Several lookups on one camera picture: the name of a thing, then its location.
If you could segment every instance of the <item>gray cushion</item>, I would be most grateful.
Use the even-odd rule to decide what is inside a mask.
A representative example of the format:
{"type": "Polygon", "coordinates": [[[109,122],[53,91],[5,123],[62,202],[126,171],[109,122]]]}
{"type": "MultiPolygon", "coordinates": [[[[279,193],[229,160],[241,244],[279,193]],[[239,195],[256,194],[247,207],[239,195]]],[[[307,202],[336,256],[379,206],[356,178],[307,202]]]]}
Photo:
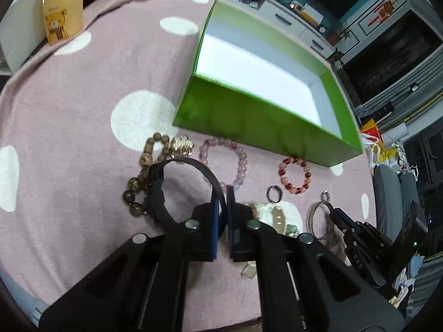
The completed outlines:
{"type": "Polygon", "coordinates": [[[403,206],[403,221],[411,207],[412,201],[420,205],[418,199],[417,182],[412,173],[405,173],[400,176],[401,205],[403,206]]]}
{"type": "Polygon", "coordinates": [[[377,228],[394,241],[403,225],[403,208],[400,182],[386,165],[375,168],[374,193],[377,228]]]}

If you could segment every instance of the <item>potted plant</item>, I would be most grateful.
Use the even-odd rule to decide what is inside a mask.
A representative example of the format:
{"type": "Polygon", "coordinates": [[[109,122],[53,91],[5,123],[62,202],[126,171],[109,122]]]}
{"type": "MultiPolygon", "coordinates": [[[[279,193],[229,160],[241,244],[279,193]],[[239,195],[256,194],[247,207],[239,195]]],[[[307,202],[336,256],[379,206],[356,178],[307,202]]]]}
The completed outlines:
{"type": "Polygon", "coordinates": [[[346,22],[344,22],[340,25],[338,29],[329,32],[329,34],[326,36],[326,40],[331,45],[335,45],[340,39],[344,38],[346,41],[350,36],[351,36],[351,29],[346,24],[346,22]]]}
{"type": "Polygon", "coordinates": [[[338,68],[338,69],[340,69],[344,65],[344,63],[342,62],[342,57],[344,55],[345,54],[343,52],[339,51],[338,48],[335,48],[335,51],[332,53],[332,55],[328,57],[328,61],[333,66],[335,65],[336,62],[340,62],[341,66],[338,68]]]}

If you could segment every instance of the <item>green box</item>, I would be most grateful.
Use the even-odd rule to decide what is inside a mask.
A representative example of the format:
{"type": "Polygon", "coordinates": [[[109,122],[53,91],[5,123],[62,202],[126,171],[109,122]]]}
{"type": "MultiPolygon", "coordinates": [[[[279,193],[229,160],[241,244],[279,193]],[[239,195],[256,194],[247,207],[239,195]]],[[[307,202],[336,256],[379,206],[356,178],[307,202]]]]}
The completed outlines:
{"type": "Polygon", "coordinates": [[[174,125],[324,166],[362,153],[354,116],[326,61],[220,1],[174,125]]]}

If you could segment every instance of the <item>beaded bracelet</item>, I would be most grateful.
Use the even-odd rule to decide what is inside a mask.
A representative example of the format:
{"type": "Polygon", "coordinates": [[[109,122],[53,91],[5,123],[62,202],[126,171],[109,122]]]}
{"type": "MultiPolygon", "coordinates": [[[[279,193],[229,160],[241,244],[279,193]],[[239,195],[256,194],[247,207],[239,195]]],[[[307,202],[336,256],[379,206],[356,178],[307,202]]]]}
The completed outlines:
{"type": "Polygon", "coordinates": [[[154,136],[146,140],[145,148],[140,157],[140,164],[142,169],[137,177],[132,177],[128,181],[128,189],[123,192],[123,201],[129,206],[129,212],[134,217],[140,217],[141,215],[146,215],[143,205],[135,202],[136,193],[144,190],[146,188],[146,179],[148,178],[149,167],[154,164],[154,159],[152,158],[152,151],[154,150],[154,144],[156,142],[163,143],[163,149],[161,154],[157,158],[157,162],[166,161],[167,157],[171,153],[171,143],[169,142],[168,135],[161,135],[161,133],[156,132],[154,136]]]}
{"type": "Polygon", "coordinates": [[[285,158],[282,163],[280,163],[278,174],[280,175],[280,180],[285,189],[287,189],[290,193],[295,193],[296,195],[298,195],[299,193],[304,193],[309,188],[309,184],[311,183],[311,173],[309,172],[309,170],[309,166],[307,165],[305,160],[296,157],[288,157],[285,158]],[[291,163],[296,163],[303,167],[305,180],[304,184],[301,187],[294,187],[292,183],[289,182],[289,179],[285,177],[286,167],[288,164],[291,163]]]}
{"type": "Polygon", "coordinates": [[[140,174],[137,177],[129,179],[128,189],[123,192],[122,195],[123,201],[129,206],[129,212],[131,215],[134,217],[147,215],[143,205],[135,202],[135,199],[137,192],[140,192],[141,190],[145,191],[146,189],[146,179],[148,178],[149,167],[155,163],[166,161],[168,156],[171,156],[172,158],[189,157],[192,155],[193,148],[194,143],[187,136],[175,136],[172,138],[172,142],[170,142],[168,135],[162,136],[161,133],[156,132],[152,137],[146,140],[145,148],[140,157],[140,164],[142,166],[140,174]],[[156,142],[162,142],[163,149],[157,160],[154,162],[152,151],[154,150],[154,144],[156,142]]]}
{"type": "MultiPolygon", "coordinates": [[[[234,191],[237,191],[240,186],[243,184],[243,180],[246,177],[246,165],[248,161],[246,159],[246,153],[243,151],[243,147],[241,147],[238,143],[230,140],[224,139],[223,137],[214,137],[211,140],[205,140],[203,145],[200,146],[200,162],[206,166],[208,166],[208,152],[210,146],[224,145],[227,148],[231,149],[238,155],[238,174],[237,178],[232,183],[232,187],[234,191]]],[[[223,192],[226,193],[226,189],[229,185],[226,185],[224,182],[220,182],[221,188],[223,192]]]]}

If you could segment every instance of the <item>bear illustration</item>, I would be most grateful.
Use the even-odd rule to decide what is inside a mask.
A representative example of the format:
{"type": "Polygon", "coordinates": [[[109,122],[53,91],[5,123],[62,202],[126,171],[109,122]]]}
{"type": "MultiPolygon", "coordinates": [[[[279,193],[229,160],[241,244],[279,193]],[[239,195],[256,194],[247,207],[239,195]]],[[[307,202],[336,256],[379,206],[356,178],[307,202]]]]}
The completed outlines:
{"type": "Polygon", "coordinates": [[[65,40],[69,36],[63,26],[65,25],[66,10],[53,12],[45,16],[45,26],[47,30],[48,42],[50,45],[56,44],[60,40],[65,40]]]}

